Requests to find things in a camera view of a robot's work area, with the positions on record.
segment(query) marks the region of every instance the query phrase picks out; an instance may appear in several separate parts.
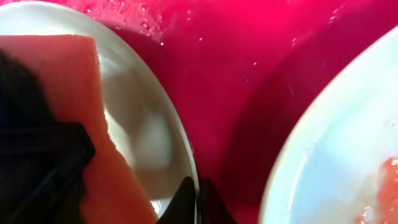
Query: plate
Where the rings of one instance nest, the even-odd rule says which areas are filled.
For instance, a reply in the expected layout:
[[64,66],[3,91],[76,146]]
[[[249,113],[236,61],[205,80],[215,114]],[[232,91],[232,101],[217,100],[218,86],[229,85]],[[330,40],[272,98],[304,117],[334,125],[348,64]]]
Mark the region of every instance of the plate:
[[79,34],[95,39],[108,133],[135,170],[158,216],[185,176],[198,177],[181,121],[155,75],[114,32],[57,4],[0,7],[0,35]]
[[298,121],[278,156],[259,223],[354,224],[398,156],[398,27],[354,59]]

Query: pink table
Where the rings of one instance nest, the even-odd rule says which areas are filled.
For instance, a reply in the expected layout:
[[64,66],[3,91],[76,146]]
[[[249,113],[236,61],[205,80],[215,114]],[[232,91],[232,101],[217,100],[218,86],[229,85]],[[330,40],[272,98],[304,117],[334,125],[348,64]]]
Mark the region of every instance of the pink table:
[[272,163],[306,107],[398,23],[396,0],[53,2],[107,23],[150,66],[199,174],[239,223],[257,222]]

